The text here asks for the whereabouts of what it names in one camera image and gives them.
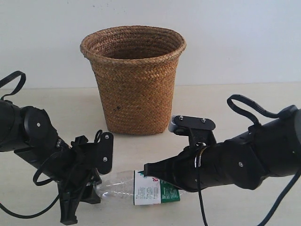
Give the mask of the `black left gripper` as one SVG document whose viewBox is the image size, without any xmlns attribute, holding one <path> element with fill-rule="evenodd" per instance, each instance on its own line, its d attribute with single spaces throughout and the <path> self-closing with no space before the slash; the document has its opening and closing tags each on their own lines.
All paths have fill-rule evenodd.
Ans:
<svg viewBox="0 0 301 226">
<path fill-rule="evenodd" d="M 68 146 L 59 136 L 49 142 L 31 145 L 28 138 L 14 140 L 14 153 L 36 168 L 32 178 L 36 186 L 52 181 L 58 184 L 62 224 L 77 224 L 78 202 L 101 203 L 95 183 L 101 178 L 96 168 L 96 143 L 85 136 L 76 137 Z"/>
</svg>

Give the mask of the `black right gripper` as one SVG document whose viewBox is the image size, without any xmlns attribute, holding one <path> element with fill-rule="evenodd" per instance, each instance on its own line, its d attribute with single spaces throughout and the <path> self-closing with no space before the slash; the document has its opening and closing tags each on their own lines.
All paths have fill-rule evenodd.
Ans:
<svg viewBox="0 0 301 226">
<path fill-rule="evenodd" d="M 191 151 L 186 147 L 175 157 L 144 164 L 143 175 L 158 178 L 187 192 L 197 192 L 198 186 L 205 189 L 232 185 L 234 180 L 226 169 L 230 154 L 229 146 L 222 143 L 203 151 Z"/>
</svg>

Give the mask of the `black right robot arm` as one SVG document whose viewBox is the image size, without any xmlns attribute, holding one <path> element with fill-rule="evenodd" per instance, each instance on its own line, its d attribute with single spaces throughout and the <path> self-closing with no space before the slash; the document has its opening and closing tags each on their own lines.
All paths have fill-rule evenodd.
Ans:
<svg viewBox="0 0 301 226">
<path fill-rule="evenodd" d="M 187 192 L 234 184 L 254 190 L 268 177 L 286 177 L 301 168 L 301 112 L 286 108 L 275 120 L 253 125 L 216 142 L 210 119 L 174 115 L 169 131 L 189 145 L 177 156 L 144 166 L 155 177 Z"/>
</svg>

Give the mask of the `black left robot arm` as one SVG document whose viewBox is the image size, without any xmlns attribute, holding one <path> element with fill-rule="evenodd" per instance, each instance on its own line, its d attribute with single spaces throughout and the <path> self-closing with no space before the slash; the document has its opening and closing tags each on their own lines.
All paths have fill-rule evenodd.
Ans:
<svg viewBox="0 0 301 226">
<path fill-rule="evenodd" d="M 99 203 L 89 182 L 100 180 L 86 147 L 94 148 L 85 136 L 66 144 L 52 126 L 45 110 L 33 106 L 18 107 L 0 102 L 0 150 L 13 151 L 35 167 L 36 186 L 56 182 L 60 203 L 60 222 L 76 224 L 79 202 Z"/>
</svg>

